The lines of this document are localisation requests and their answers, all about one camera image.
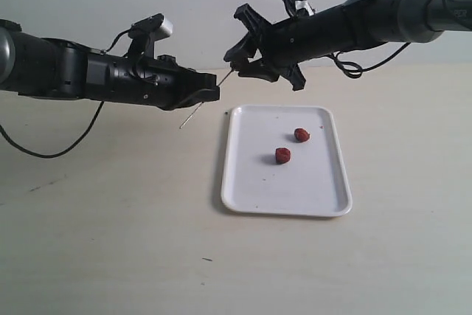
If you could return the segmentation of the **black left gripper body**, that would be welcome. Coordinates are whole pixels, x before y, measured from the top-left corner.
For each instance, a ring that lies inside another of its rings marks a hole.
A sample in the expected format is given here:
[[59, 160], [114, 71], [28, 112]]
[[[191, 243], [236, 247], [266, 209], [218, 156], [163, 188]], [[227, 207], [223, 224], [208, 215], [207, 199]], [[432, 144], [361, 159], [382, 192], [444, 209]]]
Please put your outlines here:
[[137, 61], [88, 55], [85, 98], [172, 111], [198, 103], [197, 76], [197, 72], [179, 66], [173, 58]]

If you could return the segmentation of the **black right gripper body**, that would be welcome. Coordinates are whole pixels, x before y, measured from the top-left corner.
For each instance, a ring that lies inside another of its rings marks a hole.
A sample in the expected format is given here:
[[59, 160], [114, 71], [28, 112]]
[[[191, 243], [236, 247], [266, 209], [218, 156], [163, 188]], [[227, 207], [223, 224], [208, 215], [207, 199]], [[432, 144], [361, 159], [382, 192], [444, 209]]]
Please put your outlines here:
[[294, 91], [302, 90], [306, 83], [299, 67], [301, 62], [354, 46], [353, 28], [340, 6], [271, 24], [249, 4], [244, 4], [236, 9], [234, 17], [257, 43], [258, 50], [248, 61], [260, 59], [285, 78]]

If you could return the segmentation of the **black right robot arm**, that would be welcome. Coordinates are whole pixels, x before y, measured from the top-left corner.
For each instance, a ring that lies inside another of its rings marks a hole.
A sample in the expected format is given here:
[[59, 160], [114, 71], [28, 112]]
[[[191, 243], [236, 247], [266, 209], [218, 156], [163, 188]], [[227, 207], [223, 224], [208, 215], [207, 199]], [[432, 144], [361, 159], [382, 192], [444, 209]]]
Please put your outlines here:
[[445, 31], [471, 30], [471, 0], [347, 0], [316, 12], [307, 0], [282, 0], [288, 18], [270, 23], [249, 4], [234, 17], [248, 32], [223, 59], [241, 77], [270, 83], [280, 77], [293, 90], [305, 87], [299, 64], [329, 58], [343, 73], [357, 79], [366, 72], [342, 53], [400, 43], [428, 43]]

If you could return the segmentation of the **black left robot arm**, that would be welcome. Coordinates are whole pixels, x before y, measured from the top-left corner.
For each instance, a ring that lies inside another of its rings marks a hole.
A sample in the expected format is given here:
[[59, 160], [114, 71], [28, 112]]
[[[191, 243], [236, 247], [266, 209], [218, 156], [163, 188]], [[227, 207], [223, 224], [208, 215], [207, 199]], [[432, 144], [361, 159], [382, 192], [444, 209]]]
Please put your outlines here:
[[57, 38], [39, 38], [1, 20], [1, 90], [45, 100], [96, 100], [148, 105], [164, 111], [215, 102], [217, 78], [155, 57], [154, 44], [173, 25], [161, 14], [124, 31], [131, 45], [123, 56]]

